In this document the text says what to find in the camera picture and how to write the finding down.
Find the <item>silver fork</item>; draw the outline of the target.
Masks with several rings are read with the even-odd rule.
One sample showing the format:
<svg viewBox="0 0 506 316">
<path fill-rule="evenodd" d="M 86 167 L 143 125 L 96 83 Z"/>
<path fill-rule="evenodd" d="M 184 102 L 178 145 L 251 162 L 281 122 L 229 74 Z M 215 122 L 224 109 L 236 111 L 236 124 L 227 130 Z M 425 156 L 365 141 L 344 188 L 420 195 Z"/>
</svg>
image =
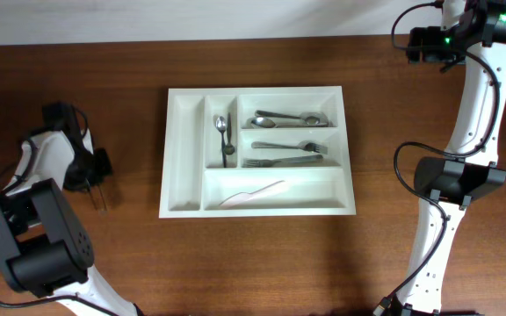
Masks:
<svg viewBox="0 0 506 316">
<path fill-rule="evenodd" d="M 279 159 L 245 159 L 242 161 L 242 168 L 276 168 L 278 166 L 300 166 L 319 163 L 323 161 L 321 154 L 307 156 L 295 156 Z"/>
<path fill-rule="evenodd" d="M 283 145 L 269 142 L 255 141 L 251 144 L 253 149 L 298 149 L 309 153 L 327 154 L 328 148 L 314 142 L 301 142 L 298 145 Z"/>
</svg>

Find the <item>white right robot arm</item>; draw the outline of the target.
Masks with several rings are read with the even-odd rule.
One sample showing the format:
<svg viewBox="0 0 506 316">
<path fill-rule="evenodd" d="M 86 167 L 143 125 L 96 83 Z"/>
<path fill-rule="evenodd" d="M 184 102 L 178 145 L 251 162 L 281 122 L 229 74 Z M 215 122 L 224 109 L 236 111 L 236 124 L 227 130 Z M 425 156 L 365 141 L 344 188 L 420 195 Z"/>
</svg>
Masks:
<svg viewBox="0 0 506 316">
<path fill-rule="evenodd" d="M 418 198 L 416 237 L 406 278 L 374 309 L 376 315 L 440 315 L 442 286 L 452 243 L 473 201 L 502 187 L 498 141 L 506 102 L 506 1 L 434 1 L 439 26 L 416 27 L 405 46 L 411 63 L 463 65 L 466 78 L 459 113 L 445 149 L 416 166 L 405 188 Z"/>
</svg>

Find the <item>small bent metal spoon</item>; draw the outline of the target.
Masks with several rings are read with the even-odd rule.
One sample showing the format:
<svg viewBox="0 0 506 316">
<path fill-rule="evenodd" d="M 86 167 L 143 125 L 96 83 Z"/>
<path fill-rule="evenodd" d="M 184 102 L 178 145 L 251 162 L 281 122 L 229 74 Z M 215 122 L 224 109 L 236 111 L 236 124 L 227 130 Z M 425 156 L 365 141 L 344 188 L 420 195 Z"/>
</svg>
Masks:
<svg viewBox="0 0 506 316">
<path fill-rule="evenodd" d="M 225 152 L 226 141 L 225 141 L 225 132 L 227 131 L 227 121 L 223 116 L 219 116 L 215 120 L 215 127 L 217 131 L 220 133 L 221 138 L 221 156 L 222 156 L 222 165 L 224 168 L 227 167 L 227 156 Z"/>
</svg>

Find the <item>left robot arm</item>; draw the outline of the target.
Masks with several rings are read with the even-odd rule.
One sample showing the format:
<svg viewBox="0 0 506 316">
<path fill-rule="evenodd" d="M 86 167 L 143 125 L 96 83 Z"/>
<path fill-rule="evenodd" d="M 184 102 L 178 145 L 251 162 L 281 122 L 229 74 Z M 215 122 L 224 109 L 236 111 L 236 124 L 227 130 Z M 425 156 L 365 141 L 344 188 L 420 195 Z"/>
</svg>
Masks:
<svg viewBox="0 0 506 316">
<path fill-rule="evenodd" d="M 95 266 L 90 236 L 64 193 L 90 190 L 99 157 L 88 129 L 50 128 L 21 142 L 12 179 L 0 191 L 0 272 L 35 299 L 0 307 L 58 303 L 75 315 L 139 315 Z"/>
</svg>

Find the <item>pink plastic knife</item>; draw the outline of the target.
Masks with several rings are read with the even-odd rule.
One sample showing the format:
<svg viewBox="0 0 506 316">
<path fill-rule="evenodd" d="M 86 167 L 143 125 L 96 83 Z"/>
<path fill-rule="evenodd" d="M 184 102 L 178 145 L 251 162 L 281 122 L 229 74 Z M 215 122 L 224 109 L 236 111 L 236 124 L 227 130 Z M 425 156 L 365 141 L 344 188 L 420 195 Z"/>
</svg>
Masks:
<svg viewBox="0 0 506 316">
<path fill-rule="evenodd" d="M 265 186 L 259 190 L 255 190 L 252 192 L 240 192 L 234 194 L 231 197 L 226 198 L 219 204 L 219 207 L 222 209 L 232 208 L 237 205 L 242 205 L 249 201 L 253 201 L 260 198 L 268 198 L 280 193 L 288 191 L 290 185 L 288 182 L 281 180 L 275 183 L 272 183 L 268 186 Z"/>
</svg>

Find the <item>metal tweezers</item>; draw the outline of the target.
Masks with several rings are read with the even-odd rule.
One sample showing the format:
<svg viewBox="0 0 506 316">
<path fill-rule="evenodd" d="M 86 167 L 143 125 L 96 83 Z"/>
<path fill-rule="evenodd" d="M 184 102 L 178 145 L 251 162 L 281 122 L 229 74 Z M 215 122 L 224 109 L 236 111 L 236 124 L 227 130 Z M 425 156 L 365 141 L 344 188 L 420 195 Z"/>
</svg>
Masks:
<svg viewBox="0 0 506 316">
<path fill-rule="evenodd" d="M 100 215 L 106 215 L 108 213 L 107 205 L 105 202 L 105 196 L 101 190 L 100 185 L 91 184 L 88 180 L 86 182 L 86 190 L 90 196 L 93 207 Z"/>
</svg>

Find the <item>small silver teaspoon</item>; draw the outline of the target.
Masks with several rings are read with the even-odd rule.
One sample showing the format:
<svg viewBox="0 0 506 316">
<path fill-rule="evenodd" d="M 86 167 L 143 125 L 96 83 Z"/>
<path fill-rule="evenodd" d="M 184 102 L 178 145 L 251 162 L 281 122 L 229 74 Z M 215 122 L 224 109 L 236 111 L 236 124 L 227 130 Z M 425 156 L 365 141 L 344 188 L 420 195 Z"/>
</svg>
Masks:
<svg viewBox="0 0 506 316">
<path fill-rule="evenodd" d="M 232 155 L 235 153 L 235 147 L 231 143 L 231 138 L 232 138 L 232 122 L 231 122 L 231 113 L 229 112 L 227 120 L 227 143 L 223 149 L 226 155 Z"/>
</svg>

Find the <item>large silver spoon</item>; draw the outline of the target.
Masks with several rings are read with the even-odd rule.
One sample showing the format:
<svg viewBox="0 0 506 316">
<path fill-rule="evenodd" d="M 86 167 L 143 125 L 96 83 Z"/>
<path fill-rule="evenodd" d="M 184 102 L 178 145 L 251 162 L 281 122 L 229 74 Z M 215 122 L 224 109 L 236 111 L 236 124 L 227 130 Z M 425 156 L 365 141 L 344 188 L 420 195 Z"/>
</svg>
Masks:
<svg viewBox="0 0 506 316">
<path fill-rule="evenodd" d="M 304 127 L 329 127 L 329 124 L 300 124 L 300 123 L 278 123 L 269 118 L 258 117 L 251 118 L 249 120 L 249 125 L 252 128 L 304 128 Z"/>
<path fill-rule="evenodd" d="M 307 125 L 316 126 L 316 125 L 327 125 L 329 120 L 327 117 L 321 113 L 316 112 L 303 112 L 298 115 L 293 114 L 284 114 L 277 113 L 272 111 L 255 111 L 256 117 L 269 117 L 269 118 L 278 118 L 278 119 L 296 119 L 301 120 Z"/>
</svg>

